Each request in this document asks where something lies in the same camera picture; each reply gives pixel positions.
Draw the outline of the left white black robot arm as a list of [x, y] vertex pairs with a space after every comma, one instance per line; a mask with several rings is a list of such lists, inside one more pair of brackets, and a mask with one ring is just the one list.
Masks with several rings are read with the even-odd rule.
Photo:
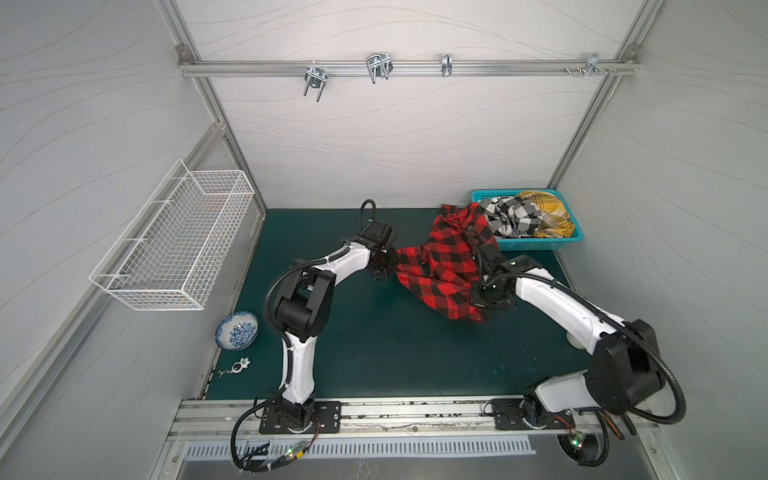
[[393, 274], [398, 257], [393, 227], [372, 219], [341, 248], [313, 260], [298, 259], [270, 286], [263, 317], [282, 342], [278, 411], [304, 425], [314, 411], [316, 342], [330, 319], [335, 287], [367, 270], [376, 279]]

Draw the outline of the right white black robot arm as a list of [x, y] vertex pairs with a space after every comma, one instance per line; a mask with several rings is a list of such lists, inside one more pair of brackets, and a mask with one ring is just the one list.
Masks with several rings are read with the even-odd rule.
[[573, 347], [590, 357], [586, 369], [534, 385], [523, 397], [525, 423], [542, 429], [555, 414], [587, 410], [633, 414], [674, 425], [687, 412], [682, 386], [659, 353], [655, 330], [642, 320], [613, 315], [552, 276], [528, 256], [506, 258], [498, 247], [474, 248], [479, 279], [471, 300], [483, 309], [504, 309], [521, 300], [562, 327]]

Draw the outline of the red black plaid shirt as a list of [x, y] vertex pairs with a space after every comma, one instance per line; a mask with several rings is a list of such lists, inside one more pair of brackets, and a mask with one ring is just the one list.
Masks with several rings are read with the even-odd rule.
[[445, 318], [482, 322], [483, 310], [470, 300], [472, 284], [480, 280], [474, 250], [467, 240], [470, 235], [482, 245], [497, 244], [479, 204], [442, 206], [423, 245], [397, 250], [396, 277], [406, 290]]

